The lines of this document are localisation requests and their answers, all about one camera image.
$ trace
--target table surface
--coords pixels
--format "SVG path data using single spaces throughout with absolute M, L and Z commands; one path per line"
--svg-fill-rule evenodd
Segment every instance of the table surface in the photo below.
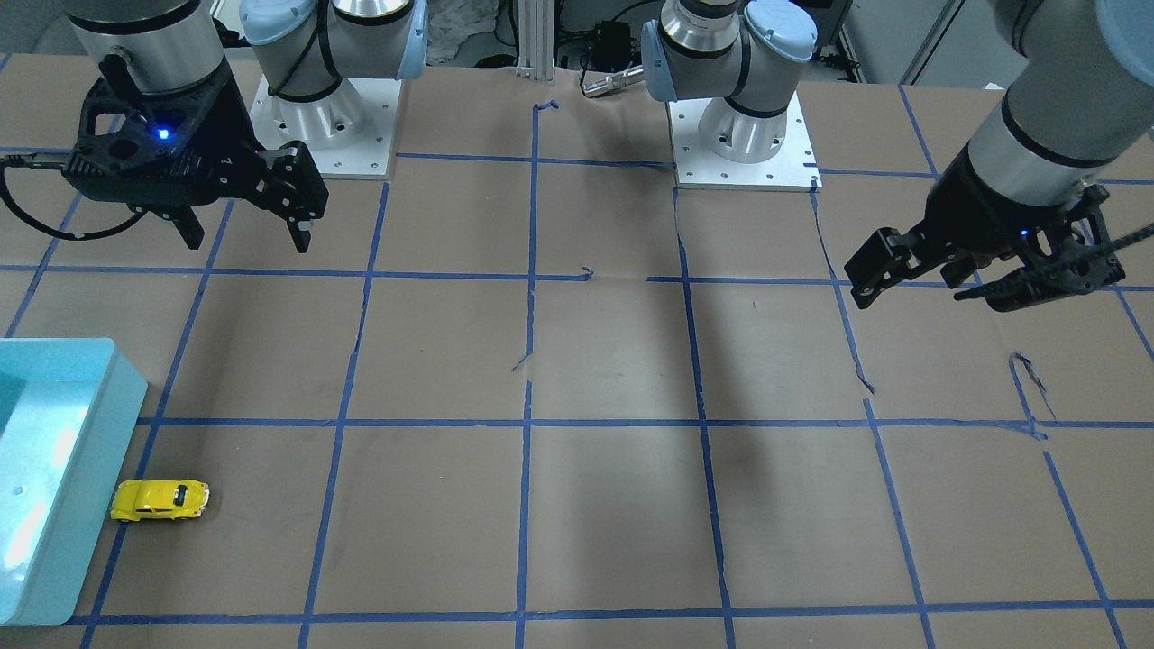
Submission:
M 0 59 L 0 151 L 69 148 L 95 79 Z M 6 217 L 0 326 L 115 340 L 150 383 L 122 477 L 212 502 L 110 521 L 74 619 L 0 646 L 1154 647 L 1149 245 L 1013 314 L 848 296 L 998 92 L 805 83 L 819 193 L 676 192 L 664 106 L 575 82 L 428 68 L 306 255 L 243 203 L 193 252 Z M 1154 143 L 1104 177 L 1115 233 L 1151 221 Z

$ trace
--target yellow toy car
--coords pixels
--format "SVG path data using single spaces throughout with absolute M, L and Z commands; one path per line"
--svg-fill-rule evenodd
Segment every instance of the yellow toy car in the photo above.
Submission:
M 209 503 L 209 485 L 200 480 L 125 480 L 112 497 L 115 521 L 195 519 Z

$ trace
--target plastic tray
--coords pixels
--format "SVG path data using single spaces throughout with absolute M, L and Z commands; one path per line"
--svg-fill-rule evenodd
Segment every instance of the plastic tray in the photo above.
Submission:
M 107 338 L 0 340 L 0 625 L 72 617 L 147 389 Z

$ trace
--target white mounting plate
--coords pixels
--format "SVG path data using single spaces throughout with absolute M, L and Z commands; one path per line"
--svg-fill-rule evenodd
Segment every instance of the white mounting plate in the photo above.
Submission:
M 397 115 L 400 109 L 402 82 L 394 79 L 350 79 L 373 122 L 357 133 L 347 144 L 334 149 L 309 147 L 316 169 L 324 178 L 388 180 L 392 176 L 392 154 L 397 143 Z M 269 82 L 261 76 L 256 100 L 248 111 L 253 130 L 261 144 L 278 149 L 290 140 L 273 121 L 269 109 Z
M 815 182 L 822 187 L 822 174 L 817 172 L 817 158 L 814 157 L 814 146 L 809 141 L 809 129 L 796 92 L 786 109 L 789 128 L 778 155 L 756 164 L 727 161 L 702 142 L 697 122 L 710 102 L 685 99 L 668 104 L 679 187 L 764 192 L 809 192 Z

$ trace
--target light blue joint cap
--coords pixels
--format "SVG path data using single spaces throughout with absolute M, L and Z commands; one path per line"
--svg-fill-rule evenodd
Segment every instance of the light blue joint cap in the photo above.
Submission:
M 1114 58 L 1136 79 L 1154 85 L 1154 3 L 1151 0 L 1096 0 L 1094 9 Z
M 658 102 L 677 100 L 677 91 L 673 87 L 673 74 L 669 61 L 665 58 L 665 47 L 657 33 L 657 21 L 642 25 L 642 65 L 645 66 L 645 87 L 650 97 Z
M 425 57 L 428 51 L 428 12 L 425 0 L 413 0 L 412 22 L 409 23 L 409 40 L 405 52 L 400 55 L 400 67 L 397 79 L 417 79 L 425 72 Z
M 817 25 L 789 0 L 752 0 L 745 6 L 749 30 L 770 50 L 799 64 L 814 57 Z
M 288 36 L 316 13 L 316 0 L 241 0 L 240 24 L 253 45 Z

